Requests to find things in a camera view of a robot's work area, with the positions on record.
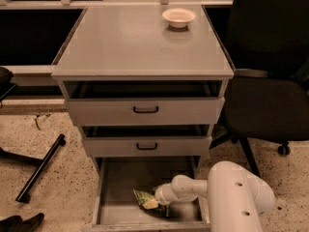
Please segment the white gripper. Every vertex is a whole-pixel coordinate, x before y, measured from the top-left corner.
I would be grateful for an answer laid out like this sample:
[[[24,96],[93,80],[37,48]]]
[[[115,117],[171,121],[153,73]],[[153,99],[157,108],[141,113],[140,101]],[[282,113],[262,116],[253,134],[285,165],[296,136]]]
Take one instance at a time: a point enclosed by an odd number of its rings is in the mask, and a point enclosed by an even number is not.
[[[146,210],[156,209],[158,207],[158,203],[160,205],[169,205],[176,200],[176,194],[170,184],[163,184],[159,186],[154,192],[154,197],[155,198],[146,200],[142,204]]]

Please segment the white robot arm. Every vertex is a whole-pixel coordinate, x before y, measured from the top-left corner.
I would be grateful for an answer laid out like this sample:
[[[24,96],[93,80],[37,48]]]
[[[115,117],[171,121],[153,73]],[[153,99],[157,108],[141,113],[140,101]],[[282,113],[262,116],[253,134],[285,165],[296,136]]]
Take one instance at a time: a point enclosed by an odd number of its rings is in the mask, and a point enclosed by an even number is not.
[[[154,193],[143,191],[142,197],[136,194],[145,210],[198,197],[208,199],[211,232],[264,232],[259,215],[275,204],[267,182],[231,161],[216,163],[207,180],[177,175],[170,183],[155,188]]]

